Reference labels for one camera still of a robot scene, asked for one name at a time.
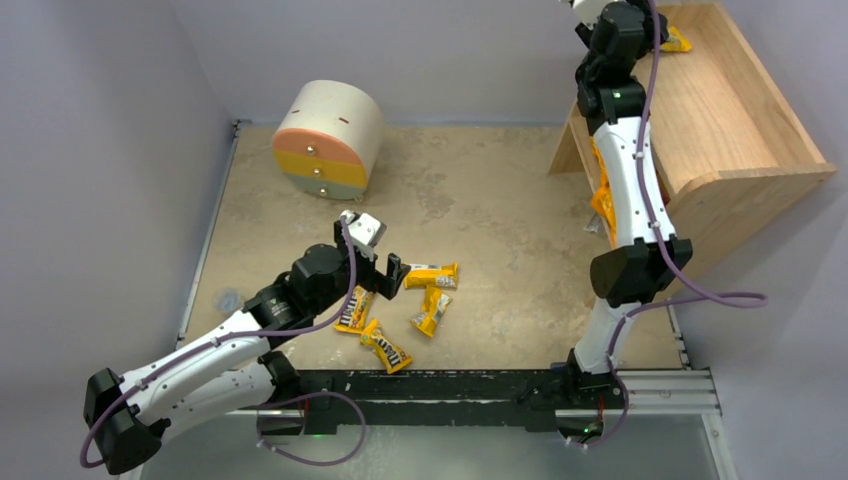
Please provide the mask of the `yellow candy pack horizontal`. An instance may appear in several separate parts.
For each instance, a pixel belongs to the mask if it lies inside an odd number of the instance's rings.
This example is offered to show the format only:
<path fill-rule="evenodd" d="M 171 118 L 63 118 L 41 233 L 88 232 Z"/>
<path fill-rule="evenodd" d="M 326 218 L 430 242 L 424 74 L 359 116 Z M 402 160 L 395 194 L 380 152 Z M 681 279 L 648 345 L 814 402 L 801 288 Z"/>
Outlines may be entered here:
<path fill-rule="evenodd" d="M 406 289 L 437 287 L 456 289 L 459 282 L 459 264 L 457 262 L 438 266 L 432 264 L 410 264 L 410 271 L 404 278 Z"/>

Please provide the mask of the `large orange candy bag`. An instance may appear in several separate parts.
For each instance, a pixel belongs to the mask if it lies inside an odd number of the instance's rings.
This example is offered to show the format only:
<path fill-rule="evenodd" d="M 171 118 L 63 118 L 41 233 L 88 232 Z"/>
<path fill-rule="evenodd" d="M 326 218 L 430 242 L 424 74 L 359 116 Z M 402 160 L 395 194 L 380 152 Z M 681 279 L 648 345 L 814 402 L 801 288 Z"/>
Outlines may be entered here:
<path fill-rule="evenodd" d="M 597 143 L 596 143 L 593 136 L 591 136 L 589 138 L 589 143 L 590 143 L 590 146 L 592 148 L 593 156 L 594 156 L 596 163 L 598 165 L 598 187 L 601 188 L 608 181 L 607 173 L 606 173 L 606 169 L 605 169 L 605 163 L 604 163 L 604 160 L 603 160 L 602 153 L 599 150 Z"/>
<path fill-rule="evenodd" d="M 610 187 L 606 184 L 600 186 L 593 194 L 590 205 L 595 212 L 604 220 L 608 238 L 613 248 L 616 247 L 616 217 Z"/>

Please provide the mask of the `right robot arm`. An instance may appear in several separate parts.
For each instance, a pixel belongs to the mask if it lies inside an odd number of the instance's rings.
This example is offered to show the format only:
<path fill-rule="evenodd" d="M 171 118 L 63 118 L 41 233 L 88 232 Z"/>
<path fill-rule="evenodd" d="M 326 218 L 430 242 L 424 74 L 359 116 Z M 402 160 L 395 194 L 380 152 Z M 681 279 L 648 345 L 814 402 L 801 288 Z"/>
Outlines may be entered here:
<path fill-rule="evenodd" d="M 619 339 L 645 305 L 692 257 L 664 210 L 650 141 L 651 90 L 634 75 L 638 60 L 668 38 L 667 20 L 647 1 L 573 1 L 587 48 L 575 72 L 577 107 L 599 163 L 596 194 L 612 237 L 590 264 L 596 295 L 586 332 L 569 354 L 572 375 L 595 387 L 612 379 Z"/>

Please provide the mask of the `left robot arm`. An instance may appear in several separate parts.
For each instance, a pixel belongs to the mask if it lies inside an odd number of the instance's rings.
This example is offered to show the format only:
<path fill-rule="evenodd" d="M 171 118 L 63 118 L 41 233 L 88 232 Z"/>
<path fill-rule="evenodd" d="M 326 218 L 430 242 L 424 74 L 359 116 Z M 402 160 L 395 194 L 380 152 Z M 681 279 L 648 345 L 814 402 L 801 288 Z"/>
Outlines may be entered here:
<path fill-rule="evenodd" d="M 304 400 L 296 371 L 278 347 L 321 329 L 333 305 L 336 322 L 357 288 L 392 299 L 410 273 L 391 254 L 386 272 L 374 253 L 340 239 L 317 244 L 217 327 L 147 365 L 125 373 L 103 368 L 86 383 L 80 451 L 84 468 L 121 475 L 151 459 L 165 442 L 232 410 Z"/>

